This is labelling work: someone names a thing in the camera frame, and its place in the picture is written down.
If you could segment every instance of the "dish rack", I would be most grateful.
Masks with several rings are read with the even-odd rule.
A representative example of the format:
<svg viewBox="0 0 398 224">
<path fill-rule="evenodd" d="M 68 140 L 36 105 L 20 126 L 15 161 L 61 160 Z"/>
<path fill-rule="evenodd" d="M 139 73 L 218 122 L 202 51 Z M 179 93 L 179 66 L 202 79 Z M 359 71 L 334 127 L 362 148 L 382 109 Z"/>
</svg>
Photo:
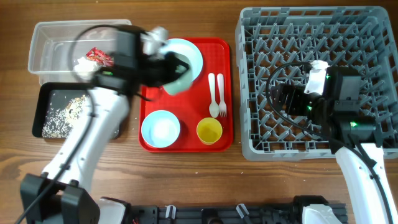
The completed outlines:
<svg viewBox="0 0 398 224">
<path fill-rule="evenodd" d="M 289 62 L 324 60 L 362 74 L 363 115 L 382 128 L 384 157 L 398 157 L 398 53 L 387 11 L 382 7 L 249 7 L 235 30 L 241 90 L 242 151 L 252 161 L 334 158 L 327 141 L 278 118 L 265 99 L 267 77 Z M 281 70 L 271 85 L 305 85 L 299 67 Z M 303 116 L 294 122 L 319 131 Z"/>
</svg>

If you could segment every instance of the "wooden surface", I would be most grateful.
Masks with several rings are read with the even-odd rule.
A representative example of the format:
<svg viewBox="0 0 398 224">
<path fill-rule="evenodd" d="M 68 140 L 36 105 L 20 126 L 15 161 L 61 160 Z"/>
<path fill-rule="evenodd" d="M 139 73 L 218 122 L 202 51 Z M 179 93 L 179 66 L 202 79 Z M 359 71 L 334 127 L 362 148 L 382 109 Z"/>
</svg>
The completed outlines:
<svg viewBox="0 0 398 224">
<path fill-rule="evenodd" d="M 128 128 L 106 147 L 98 164 L 93 198 L 109 196 L 133 205 L 200 206 L 241 202 L 259 205 L 290 202 L 295 195 L 323 195 L 327 200 L 347 203 L 349 220 L 354 223 L 345 180 L 334 159 L 249 162 L 242 156 L 234 30 L 242 8 L 281 6 L 277 1 L 0 2 L 0 223 L 13 223 L 21 213 L 19 184 L 26 173 L 39 174 L 62 145 L 61 141 L 44 141 L 31 134 L 40 88 L 38 78 L 27 71 L 34 26 L 41 21 L 79 19 L 129 19 L 146 29 L 164 26 L 173 37 L 221 37 L 232 50 L 235 140 L 231 148 L 217 154 L 150 154 L 142 150 L 137 139 L 139 101 L 135 99 Z M 283 6 L 376 3 L 370 0 L 280 2 Z M 389 11 L 398 38 L 398 3 L 379 3 Z M 398 201 L 397 160 L 387 161 L 386 170 L 392 194 Z"/>
</svg>

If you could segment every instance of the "red tray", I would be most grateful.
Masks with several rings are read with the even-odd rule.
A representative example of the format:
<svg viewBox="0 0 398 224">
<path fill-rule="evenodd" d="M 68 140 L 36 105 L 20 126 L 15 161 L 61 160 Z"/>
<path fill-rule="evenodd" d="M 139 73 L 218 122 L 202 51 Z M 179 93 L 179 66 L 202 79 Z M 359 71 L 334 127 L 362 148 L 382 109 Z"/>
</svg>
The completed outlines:
<svg viewBox="0 0 398 224">
<path fill-rule="evenodd" d="M 229 46 L 224 40 L 219 38 L 186 38 L 186 40 L 194 43 L 203 56 L 201 74 L 192 83 L 191 88 L 175 96 L 168 95 L 162 89 L 159 94 L 159 89 L 157 88 L 141 88 L 141 94 L 144 97 L 156 99 L 154 101 L 141 100 L 140 107 L 139 142 L 149 152 L 221 152 L 229 148 L 233 141 Z M 217 117 L 217 120 L 223 126 L 223 135 L 213 145 L 206 146 L 197 136 L 197 125 L 203 118 L 210 117 L 209 73 L 214 73 L 216 76 L 219 73 L 224 75 L 224 100 L 227 106 L 227 117 Z M 220 102 L 217 86 L 216 101 L 217 103 Z M 181 125 L 178 139 L 171 146 L 162 149 L 149 146 L 141 135 L 141 124 L 144 118 L 156 110 L 167 110 L 173 113 Z"/>
</svg>

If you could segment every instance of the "white fork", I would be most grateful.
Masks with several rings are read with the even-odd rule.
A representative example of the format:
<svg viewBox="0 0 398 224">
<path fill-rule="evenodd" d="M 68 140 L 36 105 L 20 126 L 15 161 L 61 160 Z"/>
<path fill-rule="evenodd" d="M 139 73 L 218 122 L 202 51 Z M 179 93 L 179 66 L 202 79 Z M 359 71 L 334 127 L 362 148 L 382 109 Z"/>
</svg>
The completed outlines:
<svg viewBox="0 0 398 224">
<path fill-rule="evenodd" d="M 220 93 L 220 104 L 218 107 L 220 108 L 220 116 L 226 117 L 226 104 L 224 101 L 224 75 L 218 74 L 217 75 L 217 84 L 218 84 L 218 91 Z"/>
</svg>

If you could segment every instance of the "white bowl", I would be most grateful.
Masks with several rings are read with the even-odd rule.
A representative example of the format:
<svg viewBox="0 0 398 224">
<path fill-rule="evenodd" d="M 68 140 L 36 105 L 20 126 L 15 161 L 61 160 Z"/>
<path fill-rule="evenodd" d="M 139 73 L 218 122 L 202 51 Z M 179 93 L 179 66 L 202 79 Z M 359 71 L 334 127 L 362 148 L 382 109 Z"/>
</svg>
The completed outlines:
<svg viewBox="0 0 398 224">
<path fill-rule="evenodd" d="M 142 122 L 141 134 L 148 145 L 156 148 L 167 147 L 177 140 L 180 122 L 169 111 L 154 111 Z"/>
<path fill-rule="evenodd" d="M 159 49 L 159 52 L 161 54 L 177 53 L 176 57 L 190 66 L 190 70 L 179 79 L 164 85 L 164 90 L 170 95 L 176 95 L 189 89 L 203 68 L 203 57 L 198 47 L 184 39 L 170 39 L 164 47 Z"/>
</svg>

